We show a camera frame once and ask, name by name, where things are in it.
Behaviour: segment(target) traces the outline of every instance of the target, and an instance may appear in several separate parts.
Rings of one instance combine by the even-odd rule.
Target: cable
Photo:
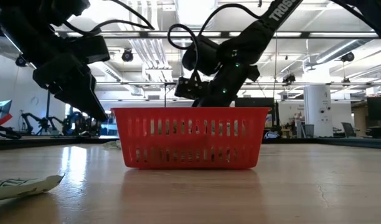
[[[370,26],[374,30],[378,30],[378,31],[381,32],[381,28],[375,26],[374,24],[372,24],[371,22],[366,20],[365,17],[361,13],[357,12],[355,9],[350,7],[348,4],[346,4],[346,3],[344,3],[344,2],[342,2],[340,0],[331,0],[331,1],[336,3],[336,4],[338,4],[339,6],[343,7],[345,10],[349,11],[351,14],[356,16],[358,19],[362,20],[364,23],[366,23],[368,26]]]
[[[203,33],[203,31],[205,30],[205,28],[207,27],[207,25],[209,24],[210,20],[219,12],[221,11],[222,9],[226,9],[226,8],[229,8],[229,7],[235,7],[235,8],[239,8],[239,9],[243,9],[245,12],[247,12],[247,14],[251,15],[252,17],[254,17],[255,19],[260,19],[261,17],[254,14],[251,10],[249,10],[247,7],[241,5],[241,4],[237,4],[237,3],[231,3],[231,4],[225,4],[223,6],[220,6],[218,7],[216,10],[214,10],[213,13],[211,13],[211,15],[207,18],[207,20],[204,22],[202,28],[200,29],[200,32],[199,32],[199,35],[201,35]],[[175,44],[172,39],[171,39],[171,32],[175,29],[175,28],[181,28],[181,29],[184,29],[186,32],[188,32],[190,34],[190,39],[193,41],[193,44],[190,44],[188,45],[187,47],[183,47],[183,46],[180,46],[180,45],[177,45]],[[183,25],[183,24],[174,24],[172,26],[170,26],[170,28],[168,29],[168,32],[167,32],[167,40],[168,42],[175,48],[179,49],[179,50],[189,50],[192,48],[192,46],[194,45],[195,46],[195,52],[196,52],[196,60],[195,60],[195,69],[194,69],[194,72],[191,76],[191,79],[194,78],[194,76],[196,75],[196,78],[200,81],[200,77],[199,77],[199,74],[197,73],[197,68],[198,68],[198,53],[199,53],[199,42],[197,40],[197,37],[196,35],[194,34],[194,32],[187,26]]]
[[[252,17],[254,17],[255,19],[260,19],[261,16],[258,16],[256,14],[254,14],[254,12],[252,12],[251,10],[249,10],[249,8],[247,8],[246,6],[243,6],[241,4],[237,4],[237,3],[230,3],[230,4],[225,4],[223,6],[220,6],[218,7],[216,10],[214,10],[213,13],[211,13],[211,15],[207,18],[207,20],[204,22],[202,28],[200,29],[200,32],[199,32],[199,35],[201,35],[204,31],[204,29],[207,27],[207,25],[209,24],[210,20],[218,13],[220,12],[222,9],[226,9],[226,8],[229,8],[229,7],[234,7],[234,8],[238,8],[238,9],[243,9],[245,12],[247,12],[247,14],[251,15]]]
[[[130,22],[130,21],[124,21],[124,20],[121,20],[121,19],[112,19],[112,20],[108,20],[108,21],[105,21],[105,22],[102,22],[102,23],[96,25],[91,31],[84,31],[84,30],[81,30],[81,29],[73,26],[68,21],[64,21],[63,24],[65,24],[65,26],[67,26],[69,29],[73,30],[74,32],[77,32],[77,33],[85,35],[85,36],[95,36],[95,35],[98,35],[98,34],[100,34],[102,32],[101,27],[106,26],[108,24],[114,24],[114,23],[129,24],[129,25],[140,27],[140,28],[143,28],[143,29],[154,30],[154,27],[152,26],[152,24],[145,17],[143,17],[139,12],[137,12],[133,8],[127,6],[126,4],[121,2],[120,0],[104,0],[104,1],[113,1],[114,3],[119,4],[120,6],[124,7],[127,10],[129,10],[129,12],[133,13],[136,17],[140,18],[143,22],[146,23],[146,25],[137,24],[135,22]]]

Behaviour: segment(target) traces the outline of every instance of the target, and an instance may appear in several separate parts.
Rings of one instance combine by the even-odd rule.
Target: wooden table
[[[136,170],[97,145],[0,151],[0,178],[66,177],[3,223],[381,223],[381,150],[263,145],[253,170]]]

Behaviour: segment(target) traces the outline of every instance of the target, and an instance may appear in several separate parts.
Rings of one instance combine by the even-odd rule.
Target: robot
[[[120,0],[110,1],[137,14]],[[204,37],[202,32],[197,37],[191,33],[194,43],[188,47],[181,48],[169,39],[172,45],[187,50],[182,64],[186,69],[194,70],[190,79],[181,77],[178,80],[176,96],[194,100],[195,107],[229,106],[247,78],[255,82],[260,76],[257,66],[252,64],[260,59],[275,32],[302,1],[274,0],[262,16],[255,16],[257,21],[239,36],[220,45]],[[381,0],[332,1],[366,22],[381,38]],[[97,35],[101,32],[100,28],[114,22],[130,22],[106,21],[90,32],[77,29],[67,22],[70,16],[81,15],[89,6],[88,0],[0,0],[0,35],[8,37],[22,52],[23,61],[36,68],[33,79],[41,88],[91,117],[104,121],[107,116],[95,96],[96,81],[87,65],[110,59],[103,37]],[[227,4],[219,7],[209,19],[226,7],[247,10],[239,4]],[[148,21],[141,19],[147,26],[138,26],[153,29]],[[83,37],[59,37],[51,24],[65,24]],[[169,29],[168,36],[177,27],[192,32],[186,26],[176,24]],[[215,74],[214,79],[202,82],[198,71],[205,75]]]

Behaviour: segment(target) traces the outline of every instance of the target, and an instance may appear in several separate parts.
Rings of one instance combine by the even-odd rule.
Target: monitor
[[[381,121],[381,97],[367,98],[367,109],[371,121]]]
[[[273,108],[275,101],[270,97],[254,97],[254,98],[237,98],[235,100],[235,107],[266,107]]]
[[[12,100],[6,100],[0,102],[0,119],[9,114],[11,109]]]

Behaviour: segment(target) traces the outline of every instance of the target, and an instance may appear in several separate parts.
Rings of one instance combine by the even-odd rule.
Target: black cable
[[[205,30],[205,28],[207,27],[207,25],[209,24],[210,20],[218,13],[220,12],[222,9],[226,9],[226,8],[229,8],[229,7],[235,7],[235,8],[239,8],[239,9],[243,9],[245,12],[247,12],[249,15],[251,15],[252,17],[254,17],[255,19],[260,19],[261,17],[254,14],[251,10],[249,10],[247,7],[241,5],[241,4],[237,4],[237,3],[231,3],[231,4],[225,4],[223,6],[220,6],[218,7],[216,10],[214,10],[213,13],[211,13],[211,15],[207,18],[207,20],[204,22],[202,28],[200,29],[200,32],[199,32],[199,35],[201,35],[203,33],[203,31]],[[179,49],[179,50],[189,50],[192,48],[192,44],[188,45],[187,47],[183,47],[183,46],[180,46],[180,45],[177,45],[175,44],[172,39],[171,39],[171,32],[175,29],[175,28],[181,28],[181,29],[184,29],[186,32],[188,32],[190,34],[190,38],[191,40],[193,41],[193,44],[195,45],[195,52],[196,52],[196,60],[195,60],[195,69],[194,69],[194,72],[191,76],[190,79],[193,79],[196,78],[198,79],[198,81],[200,81],[200,77],[199,77],[199,74],[197,73],[197,68],[198,68],[198,59],[199,59],[199,56],[198,56],[198,53],[199,53],[199,43],[198,43],[198,40],[196,38],[196,35],[194,34],[194,32],[187,26],[183,25],[183,24],[174,24],[172,26],[170,26],[170,28],[168,29],[168,32],[167,32],[167,40],[168,42],[175,48]]]
[[[96,25],[91,31],[84,31],[84,30],[81,30],[81,29],[73,26],[71,23],[69,23],[67,21],[63,22],[63,24],[65,24],[65,26],[67,26],[69,29],[73,30],[74,32],[77,32],[79,34],[86,35],[86,36],[98,35],[102,32],[102,30],[100,29],[101,27],[106,26],[108,24],[113,24],[113,23],[129,24],[129,25],[136,26],[136,27],[143,28],[143,29],[154,30],[154,27],[152,26],[152,24],[145,17],[143,17],[139,12],[137,12],[133,8],[127,6],[126,4],[121,2],[120,0],[104,0],[104,1],[113,1],[114,3],[119,4],[123,8],[129,10],[129,12],[133,13],[136,17],[140,18],[143,22],[146,23],[146,25],[137,24],[137,23],[131,22],[131,21],[124,21],[121,19],[112,19],[112,20],[105,21],[105,22],[102,22],[102,23]]]
[[[247,12],[247,14],[251,15],[252,17],[254,17],[255,19],[260,19],[261,16],[259,15],[256,15],[254,14],[254,12],[252,12],[251,10],[249,10],[249,8],[247,8],[246,6],[243,6],[241,4],[237,4],[237,3],[229,3],[229,4],[224,4],[223,6],[220,6],[218,7],[216,10],[214,10],[213,13],[211,13],[211,15],[207,18],[207,20],[204,22],[202,28],[200,29],[200,32],[199,32],[199,35],[201,35],[204,31],[204,29],[207,27],[207,25],[209,24],[210,20],[218,13],[220,12],[222,9],[226,9],[226,8],[229,8],[229,7],[234,7],[234,8],[238,8],[238,9],[243,9],[243,11]]]
[[[355,9],[353,9],[352,7],[347,5],[346,3],[344,3],[340,0],[331,0],[331,1],[338,4],[339,6],[343,7],[345,10],[349,11],[351,14],[353,14],[358,19],[362,20],[364,23],[366,23],[368,26],[370,26],[374,30],[378,30],[381,32],[381,28],[379,28],[379,27],[375,26],[374,24],[372,24],[371,22],[369,22],[367,19],[365,19],[365,17],[361,13],[357,12]]]
[[[22,136],[19,133],[15,132],[11,129],[4,128],[2,126],[0,126],[0,131],[5,132],[5,134],[0,132],[0,136],[4,137],[4,138],[8,138],[8,139],[20,139],[20,138],[22,138]]]
[[[154,30],[153,27],[150,28],[149,26],[145,26],[145,25],[142,25],[142,24],[137,24],[137,23],[131,22],[131,21],[124,21],[124,20],[121,20],[121,19],[112,19],[112,20],[108,20],[108,21],[105,21],[105,22],[101,22],[100,24],[96,25],[91,31],[81,30],[81,29],[71,25],[71,23],[69,23],[67,21],[63,22],[63,24],[65,24],[65,26],[67,26],[69,29],[71,29],[74,32],[77,32],[79,34],[86,35],[86,36],[95,36],[95,35],[98,35],[98,34],[100,34],[102,32],[101,27],[109,25],[109,24],[117,24],[117,23],[129,24],[129,25],[136,26],[136,27],[143,28],[143,29],[152,29],[152,30]]]

